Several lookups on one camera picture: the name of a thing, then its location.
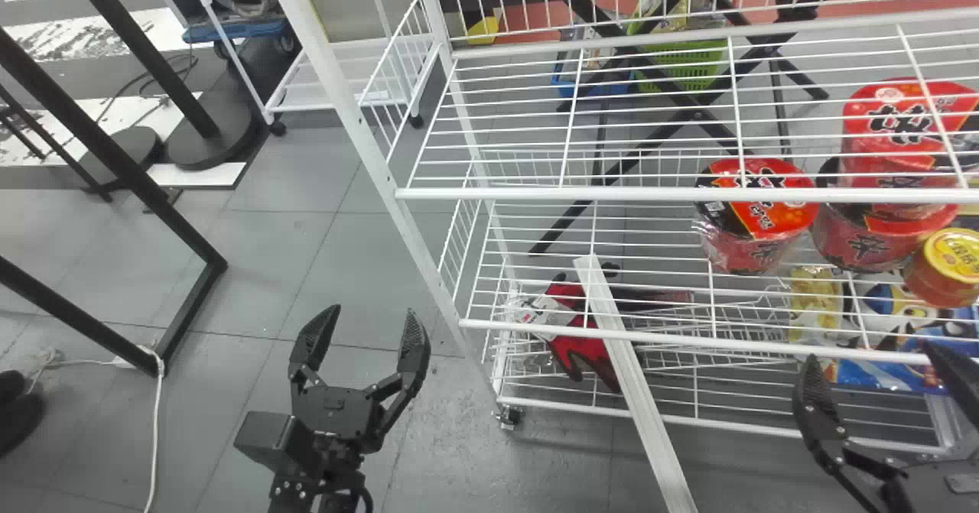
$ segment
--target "red package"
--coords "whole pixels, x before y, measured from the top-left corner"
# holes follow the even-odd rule
[[[823,258],[844,270],[888,272],[958,214],[958,206],[940,207],[919,219],[888,219],[868,214],[866,203],[823,203],[812,223],[812,242]]]
[[[812,188],[795,165],[775,158],[745,160],[748,188]],[[698,188],[738,188],[736,158],[716,161],[702,171]],[[761,274],[779,264],[790,245],[812,223],[818,203],[699,202],[697,229],[707,259],[731,274]]]
[[[968,87],[949,81],[930,81],[928,92],[942,115],[945,132],[975,131],[950,135],[951,146],[964,170],[979,166],[979,115],[970,115],[979,105],[979,95]],[[915,77],[867,85],[843,106],[844,173],[888,173],[844,175],[840,185],[854,188],[954,188],[958,185],[951,158],[939,128]],[[893,173],[912,173],[899,175]],[[881,204],[881,209],[909,206]],[[921,204],[927,214],[937,213],[941,204]]]

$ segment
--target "green basket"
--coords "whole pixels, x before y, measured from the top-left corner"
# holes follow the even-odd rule
[[[716,66],[692,66],[675,67],[672,64],[678,63],[710,63],[710,61],[721,61],[724,58],[724,46],[727,40],[710,39],[709,41],[683,41],[679,43],[663,43],[660,45],[646,45],[642,47],[647,53],[654,53],[651,57],[656,63],[663,64],[663,72],[672,78],[684,77],[676,81],[676,86],[684,91],[703,91],[714,81],[714,77],[720,72],[723,64]],[[668,50],[693,50],[688,53],[655,54],[668,52]],[[646,77],[641,70],[636,71],[637,79],[651,79]],[[660,88],[656,83],[637,84],[640,92],[657,93]]]

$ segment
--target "plastic wrap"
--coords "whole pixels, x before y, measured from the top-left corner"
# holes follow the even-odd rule
[[[811,179],[794,165],[774,158],[745,161],[749,188],[812,188]],[[716,161],[697,179],[698,188],[738,188],[740,164]],[[772,270],[812,223],[817,203],[700,202],[694,228],[707,259],[731,274]]]

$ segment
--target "floor tile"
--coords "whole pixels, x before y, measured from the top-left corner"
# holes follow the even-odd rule
[[[44,498],[44,489],[22,484],[19,481],[0,482],[0,499],[4,511],[17,513],[36,513]]]
[[[24,332],[28,323],[34,319],[32,314],[0,310],[0,359],[10,350],[18,336]]]
[[[444,240],[447,216],[423,213],[415,220],[430,249],[436,235]],[[294,338],[310,318],[338,303],[338,345],[395,349],[408,308],[434,328],[433,297],[387,214],[337,214],[280,336]]]
[[[269,339],[192,333],[164,380],[158,513],[193,511],[268,352]],[[154,381],[120,372],[58,472],[57,489],[142,508],[149,491]]]
[[[272,354],[265,363],[265,369],[255,383],[255,390],[245,407],[246,412],[259,410],[289,413],[291,411],[286,375],[291,347],[293,343],[282,341],[276,342],[272,347]],[[395,353],[388,350],[354,349],[333,345],[327,353],[320,374],[329,385],[364,388],[391,375],[394,372],[395,361]],[[361,471],[367,478],[367,489],[374,498],[375,511],[381,511],[384,504],[392,467],[405,439],[405,430],[410,417],[409,406],[398,425],[388,433],[381,451],[365,456]],[[242,420],[244,415],[235,425],[236,430],[241,426]],[[197,510],[199,513],[214,511],[265,513],[268,509],[268,491],[271,484],[272,471],[251,461],[240,451],[235,450],[232,443],[228,443]]]
[[[609,511],[664,511],[656,478],[629,420],[615,427]],[[800,440],[668,425],[700,511],[857,513],[860,506],[815,465]]]
[[[203,222],[217,209],[196,210],[188,220]],[[142,210],[138,197],[130,197],[119,215],[102,225],[56,291],[100,320],[153,323],[194,254],[157,216]]]
[[[0,191],[0,255],[49,287],[56,286],[128,193],[115,202],[74,190]],[[37,307],[0,287],[0,310],[34,313]]]
[[[63,492],[48,492],[41,500],[37,513],[134,513],[142,511],[133,507],[120,507],[112,503],[98,502],[95,499],[81,498]]]
[[[224,211],[207,233],[228,260],[194,321],[195,331],[279,335],[312,259],[323,242],[329,213]],[[168,325],[203,269],[192,262],[154,320]]]
[[[112,326],[134,343],[150,345],[161,334],[158,328]],[[55,347],[66,360],[108,361],[113,354],[80,333],[47,316],[36,316],[9,352],[0,359],[0,371],[15,369],[34,376],[43,360],[42,350]],[[109,392],[119,368],[78,365],[45,370],[38,390],[47,415],[38,429],[20,446],[0,459],[0,479],[46,486],[64,458],[80,443],[81,433]],[[133,375],[146,378],[137,372]]]
[[[431,360],[385,511],[605,511],[611,428],[534,411],[505,432],[481,385],[466,360]]]
[[[245,211],[318,211],[340,206],[360,163],[343,127],[270,137],[228,203]]]

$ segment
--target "white cart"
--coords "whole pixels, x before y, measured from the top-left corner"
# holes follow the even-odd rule
[[[487,387],[503,406],[504,421],[512,421],[513,408],[523,406],[632,417],[661,488],[673,488],[668,503],[676,511],[690,510],[692,502],[675,457],[670,461],[672,448],[658,425],[663,420],[798,437],[790,408],[798,359],[815,353],[864,363],[928,363],[923,354],[868,347],[888,332],[878,329],[882,315],[861,309],[860,297],[845,311],[828,312],[853,325],[801,328],[857,338],[856,347],[808,346],[790,339],[788,330],[800,329],[791,320],[798,311],[790,301],[800,291],[787,271],[831,265],[805,237],[775,274],[721,273],[707,262],[692,227],[693,202],[979,203],[979,190],[969,185],[972,175],[952,146],[967,133],[943,124],[942,154],[951,162],[945,188],[694,185],[701,171],[723,157],[738,160],[742,170],[752,158],[780,157],[817,178],[823,164],[840,155],[844,103],[868,84],[899,77],[898,84],[950,80],[979,90],[979,0],[711,1],[710,8],[696,12],[664,9],[630,16],[632,7],[619,6],[625,0],[602,0],[602,11],[581,0],[414,0],[372,79],[360,87],[345,77],[342,47],[322,32],[312,4],[282,0],[312,71],[336,106],[452,335],[480,377],[489,373]],[[580,19],[558,2],[576,8]],[[445,18],[472,7],[506,7],[497,45],[466,47],[465,35],[448,32]],[[753,18],[772,22],[776,15],[773,23],[751,24]],[[559,30],[602,18],[625,26],[692,16],[730,16],[736,25],[553,40]],[[500,45],[518,38],[525,42]],[[437,54],[447,85],[410,177],[398,182],[388,160],[409,142],[402,140],[405,115],[372,112],[368,99],[384,88],[385,69],[398,66],[395,52],[407,46],[402,42],[415,41],[431,45],[421,49],[419,66],[429,67]],[[636,47],[660,50],[642,67],[641,79],[657,84],[658,91],[585,94],[603,74],[604,84],[635,79],[623,76],[621,67],[648,59],[650,54]],[[564,84],[552,81],[559,52],[565,53]],[[689,54],[706,61],[678,61]],[[691,76],[690,68],[719,79],[690,94],[682,83],[703,78]],[[427,76],[418,75],[413,95]],[[578,93],[563,98],[559,89],[568,84]],[[926,115],[941,121],[937,114],[944,99],[923,90],[919,101]],[[962,115],[977,113],[973,106]],[[371,132],[376,124],[387,129],[380,140]],[[912,131],[909,137],[921,134]],[[412,200],[456,200],[440,258],[432,258],[423,243],[408,208]],[[602,270],[597,260],[618,266]],[[604,315],[597,316],[598,329],[515,319],[515,305],[541,296],[560,272],[584,282],[587,311]],[[888,282],[875,278],[842,272],[832,282],[839,289],[861,289],[854,286],[857,281]],[[670,308],[650,304],[647,311],[609,317],[616,308],[608,300],[606,279],[617,287],[689,295]],[[959,341],[977,341],[974,308],[968,315],[939,312],[936,319],[965,328]],[[608,327],[610,320],[618,329]],[[594,374],[570,381],[539,339],[556,335],[605,339],[610,352],[611,343],[632,343],[639,362],[616,363],[626,400]],[[655,406],[644,401],[637,385],[651,392]],[[871,446],[940,455],[974,443],[974,430],[939,394],[875,388],[835,388],[834,394],[852,434]],[[663,484],[675,475],[674,485]]]
[[[333,44],[340,65],[343,67],[343,75],[358,88],[367,84],[367,80],[371,77],[374,68],[380,63],[382,55],[387,52],[387,46],[392,40],[391,25],[388,23],[387,12],[385,12],[382,0],[373,1],[377,7],[377,14],[385,36]],[[275,116],[281,113],[333,108],[333,103],[329,101],[328,95],[312,70],[305,50],[296,56],[296,60],[290,65],[289,70],[286,71],[285,76],[267,101],[262,101],[262,97],[249,80],[248,73],[245,71],[234,45],[225,33],[221,19],[211,7],[211,0],[200,0],[200,4],[205,8],[207,17],[213,22],[218,35],[220,35],[224,45],[223,52],[229,54],[238,74],[242,75],[242,80],[245,81],[249,94],[252,95],[255,104],[262,110],[262,115],[265,116],[267,123],[273,123]],[[420,128],[423,125],[423,120],[418,116],[418,106],[409,105],[412,90],[419,82],[419,67],[415,66],[418,63],[417,57],[412,56],[408,52],[408,48],[412,47],[414,50],[418,46],[414,43],[405,45],[403,40],[399,46],[401,49],[398,49],[398,52],[401,54],[395,55],[395,59],[391,60],[393,64],[389,64],[392,67],[387,68],[387,72],[376,80],[375,92],[367,99],[367,103],[370,106],[380,106],[380,108],[386,109],[392,109],[393,106],[407,106],[407,112],[412,114],[412,124],[416,128]],[[272,132],[275,134],[281,134],[284,130],[281,124],[272,127]]]

